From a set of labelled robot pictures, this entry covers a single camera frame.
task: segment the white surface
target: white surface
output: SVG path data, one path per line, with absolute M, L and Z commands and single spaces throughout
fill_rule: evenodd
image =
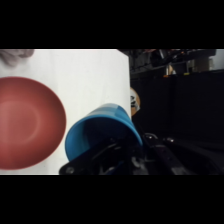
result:
M 65 107 L 67 134 L 78 120 L 105 103 L 118 104 L 131 116 L 128 63 L 128 57 L 117 50 L 37 49 L 16 68 L 0 61 L 0 77 L 27 77 L 51 88 Z M 18 171 L 0 170 L 0 175 L 58 174 L 68 162 L 66 134 L 58 149 L 42 163 Z

